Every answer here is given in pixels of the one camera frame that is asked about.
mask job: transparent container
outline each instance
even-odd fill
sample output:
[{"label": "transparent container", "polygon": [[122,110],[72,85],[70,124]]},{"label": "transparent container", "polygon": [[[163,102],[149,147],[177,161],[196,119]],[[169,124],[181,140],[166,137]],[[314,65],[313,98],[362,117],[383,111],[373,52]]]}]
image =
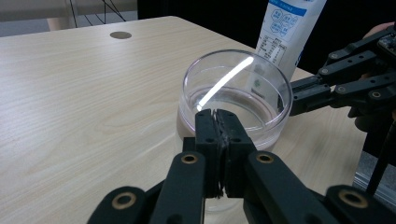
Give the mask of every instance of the transparent container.
[{"label": "transparent container", "polygon": [[291,87],[263,57],[226,49],[196,60],[186,72],[177,111],[177,133],[194,136],[194,116],[203,109],[235,113],[258,150],[270,150],[291,108]]}]

